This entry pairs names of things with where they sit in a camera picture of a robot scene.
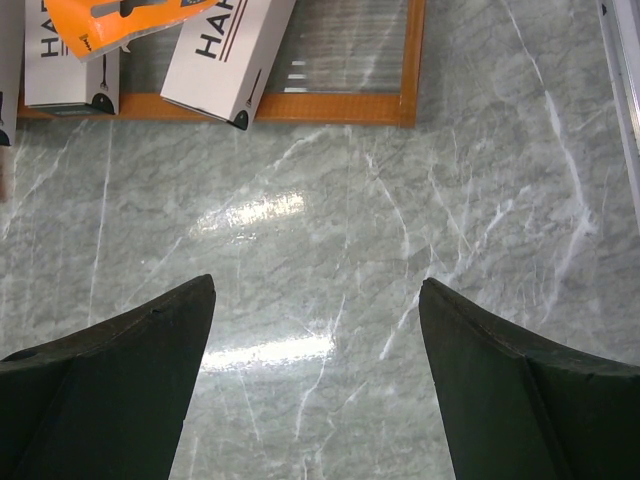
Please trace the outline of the orange BIC razor pack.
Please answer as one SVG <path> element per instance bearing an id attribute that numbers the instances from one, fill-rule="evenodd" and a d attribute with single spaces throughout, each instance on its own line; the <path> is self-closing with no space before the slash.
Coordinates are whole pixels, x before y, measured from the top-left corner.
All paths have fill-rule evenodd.
<path id="1" fill-rule="evenodd" d="M 179 25 L 214 5 L 212 1 L 47 1 L 54 27 L 70 52 L 86 62 L 130 41 Z"/>

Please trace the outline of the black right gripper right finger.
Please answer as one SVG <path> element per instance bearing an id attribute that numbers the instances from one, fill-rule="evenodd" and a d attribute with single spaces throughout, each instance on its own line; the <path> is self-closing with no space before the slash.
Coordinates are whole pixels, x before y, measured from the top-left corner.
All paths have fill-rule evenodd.
<path id="1" fill-rule="evenodd" d="M 546 339 L 434 278 L 419 314 L 456 478 L 638 478 L 638 367 Z"/>

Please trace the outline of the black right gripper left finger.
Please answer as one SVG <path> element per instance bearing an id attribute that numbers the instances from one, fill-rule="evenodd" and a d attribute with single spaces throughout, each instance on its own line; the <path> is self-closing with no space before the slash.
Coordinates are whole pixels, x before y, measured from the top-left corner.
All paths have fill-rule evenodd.
<path id="1" fill-rule="evenodd" d="M 165 479 L 210 333 L 202 275 L 1 362 L 5 479 Z"/>

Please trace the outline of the white Harry's razor box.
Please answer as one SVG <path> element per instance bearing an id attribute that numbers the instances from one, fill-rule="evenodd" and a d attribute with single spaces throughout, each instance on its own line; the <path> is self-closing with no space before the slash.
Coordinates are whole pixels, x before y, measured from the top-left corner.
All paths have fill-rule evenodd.
<path id="1" fill-rule="evenodd" d="M 294 6 L 291 0 L 215 1 L 186 20 L 161 97 L 247 130 Z"/>
<path id="2" fill-rule="evenodd" d="M 120 52 L 82 62 L 62 37 L 43 1 L 26 0 L 24 103 L 54 116 L 119 113 Z"/>
<path id="3" fill-rule="evenodd" d="M 24 53 L 25 7 L 1 0 L 0 15 L 1 145 L 14 144 Z"/>

